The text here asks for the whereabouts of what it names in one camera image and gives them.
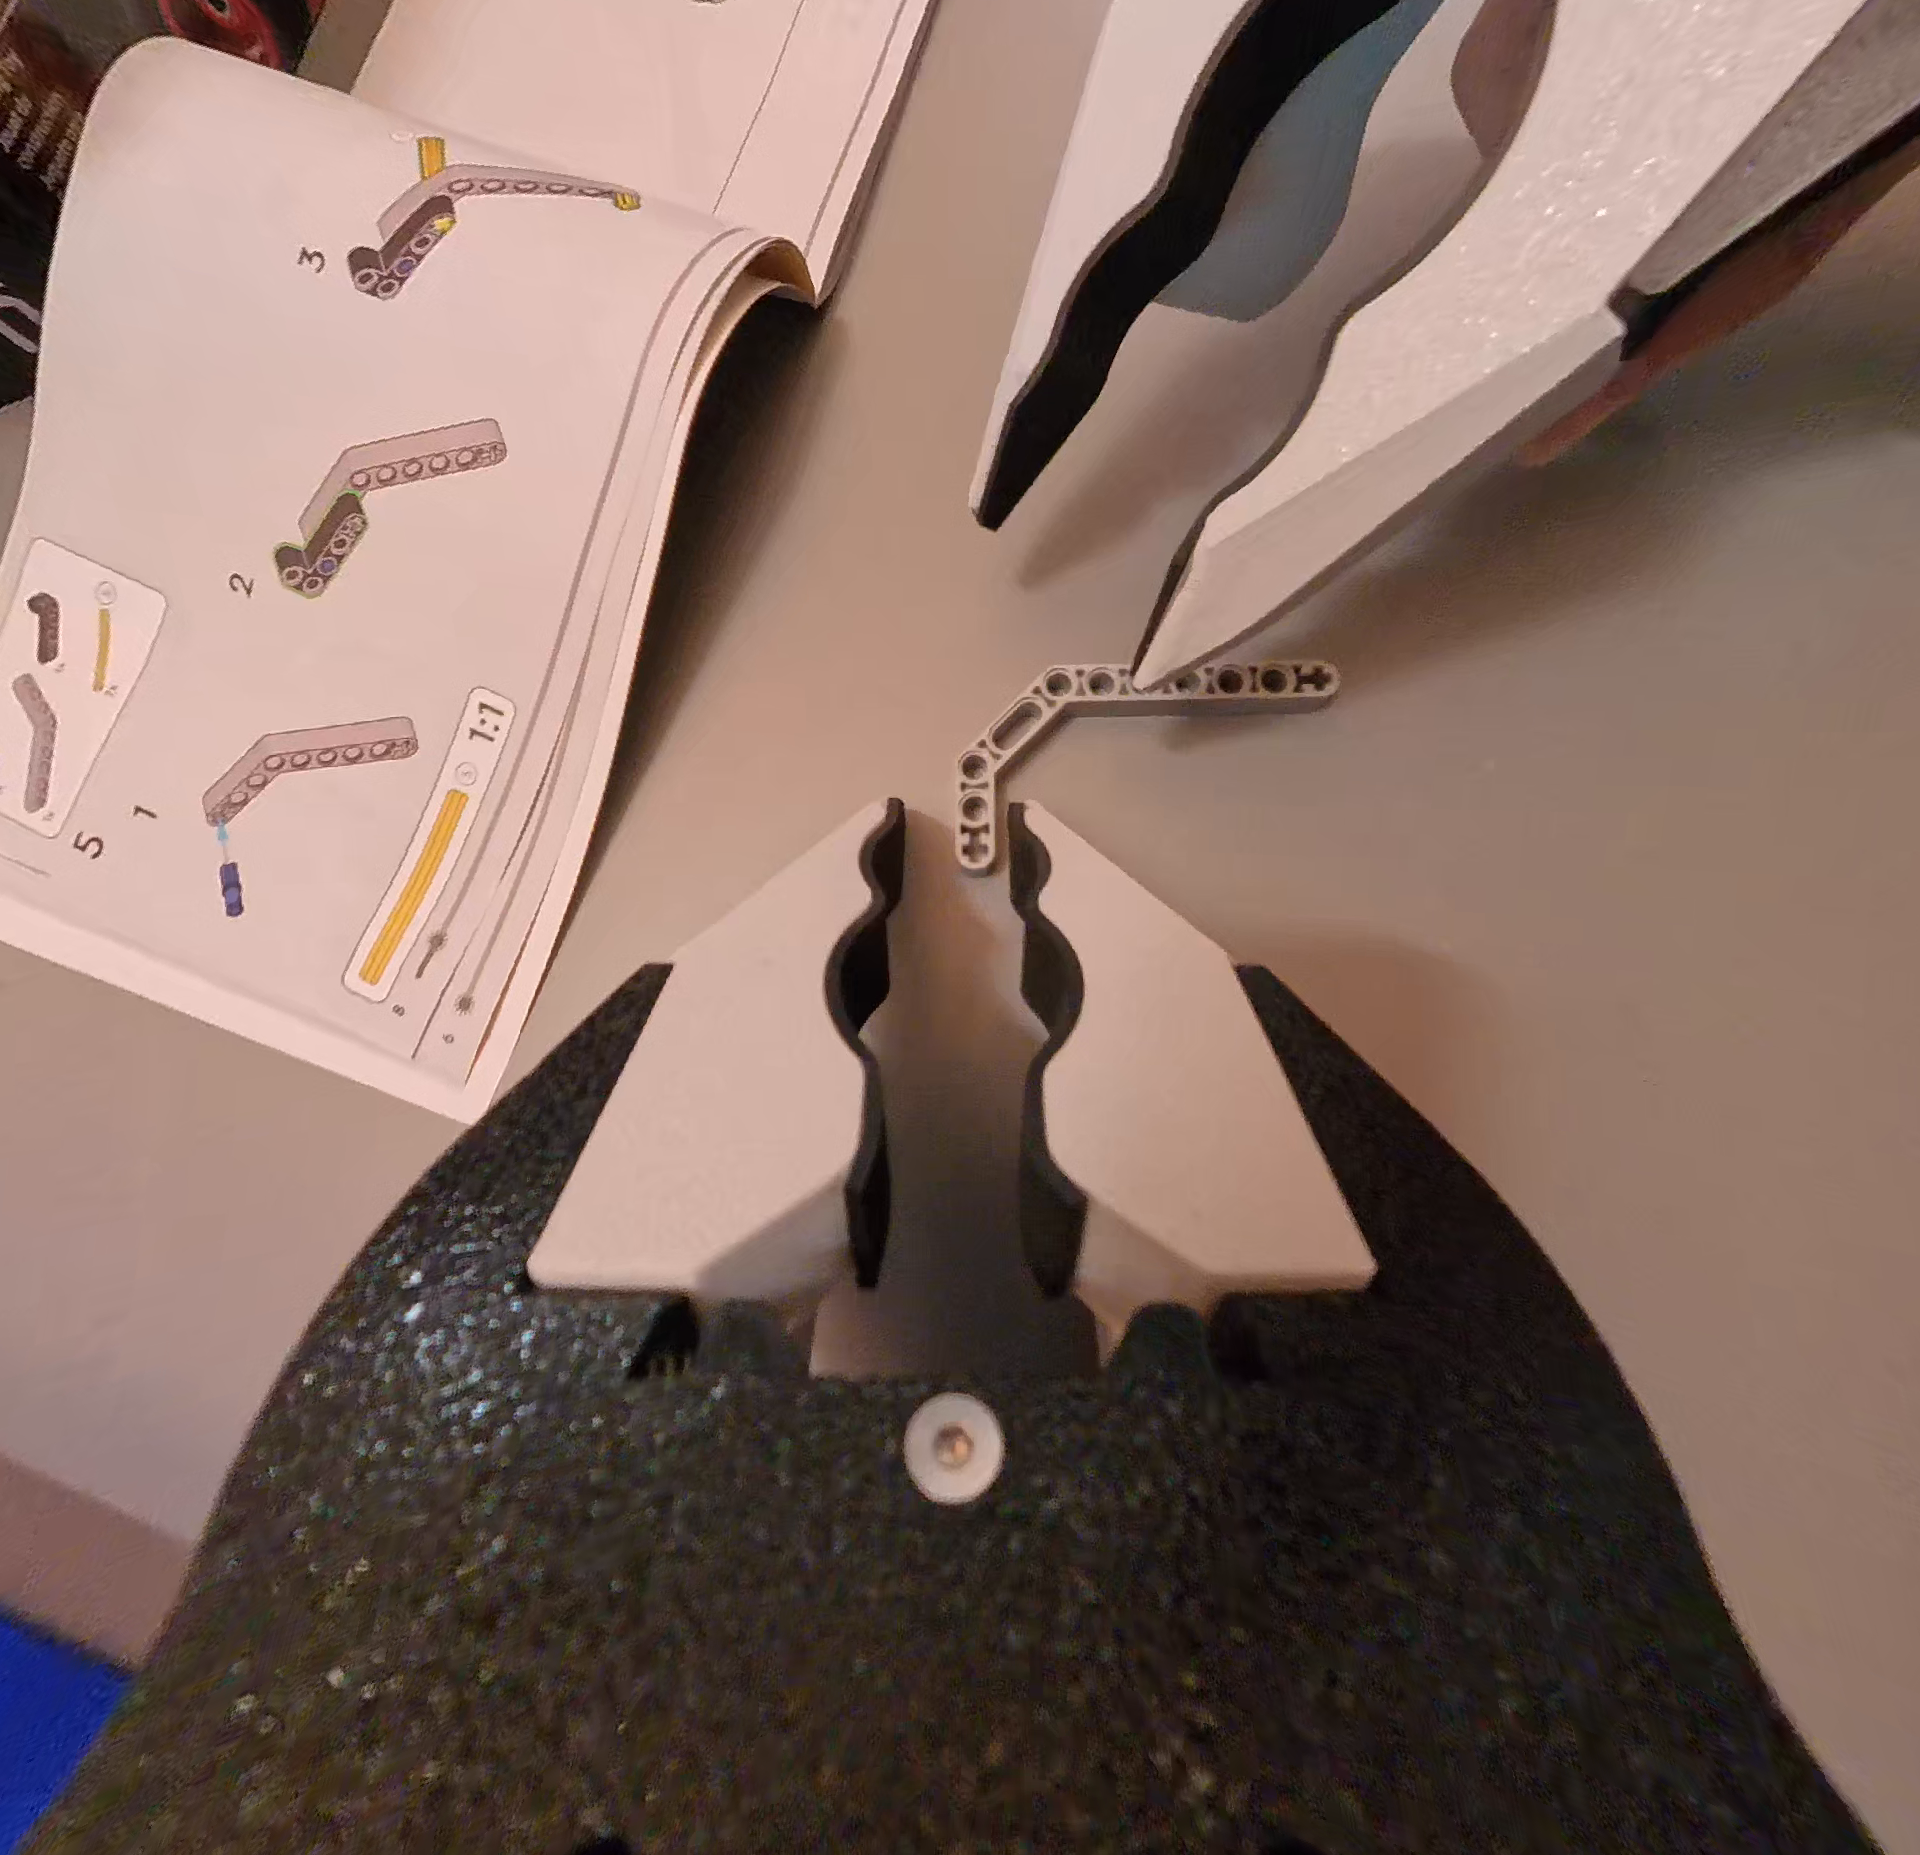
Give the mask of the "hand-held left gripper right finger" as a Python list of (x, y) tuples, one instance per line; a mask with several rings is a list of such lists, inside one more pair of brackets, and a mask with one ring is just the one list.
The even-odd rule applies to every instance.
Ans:
[(1039, 803), (1007, 809), (1020, 996), (1020, 1245), (1101, 1346), (1156, 1304), (1361, 1291), (1375, 1254), (1242, 969)]

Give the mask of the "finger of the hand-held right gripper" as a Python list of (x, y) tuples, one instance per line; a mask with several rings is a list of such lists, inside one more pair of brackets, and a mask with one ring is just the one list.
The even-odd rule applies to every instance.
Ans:
[(1152, 305), (1256, 321), (1348, 209), (1372, 109), (1446, 0), (1112, 0), (972, 479), (999, 526)]
[(1555, 0), (1500, 159), (1196, 526), (1141, 682), (1275, 623), (1480, 464), (1568, 448), (1911, 172), (1916, 0)]

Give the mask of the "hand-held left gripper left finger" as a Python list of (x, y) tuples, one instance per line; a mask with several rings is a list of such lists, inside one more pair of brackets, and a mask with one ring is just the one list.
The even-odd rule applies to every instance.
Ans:
[(906, 810), (873, 801), (686, 942), (528, 1258), (553, 1291), (763, 1302), (882, 1275), (876, 1048)]

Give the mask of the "grey bent toy beam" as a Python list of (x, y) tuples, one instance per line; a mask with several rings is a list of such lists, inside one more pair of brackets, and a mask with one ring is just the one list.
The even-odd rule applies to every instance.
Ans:
[(1331, 660), (1267, 658), (1207, 663), (1144, 686), (1116, 663), (1047, 664), (956, 759), (955, 855), (961, 873), (985, 876), (1002, 859), (1004, 785), (1020, 759), (1073, 718), (1124, 716), (1293, 716), (1312, 714), (1338, 694)]

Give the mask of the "building instruction booklet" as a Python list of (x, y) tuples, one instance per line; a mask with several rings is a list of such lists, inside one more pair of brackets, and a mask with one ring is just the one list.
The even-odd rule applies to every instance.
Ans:
[(5, 941), (462, 1121), (578, 880), (707, 375), (828, 301), (936, 0), (392, 0), (111, 66), (5, 544)]

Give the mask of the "blue plastic bin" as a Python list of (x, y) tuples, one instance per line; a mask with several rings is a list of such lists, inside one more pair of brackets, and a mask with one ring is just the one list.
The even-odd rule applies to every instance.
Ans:
[(2, 1612), (2, 1850), (18, 1850), (125, 1699), (132, 1674)]

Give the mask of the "black toy set box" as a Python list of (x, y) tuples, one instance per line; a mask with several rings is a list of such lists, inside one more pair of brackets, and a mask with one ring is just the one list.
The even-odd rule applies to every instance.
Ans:
[(113, 61), (175, 37), (290, 71), (324, 0), (2, 0), (2, 403), (36, 387), (40, 316), (83, 117)]

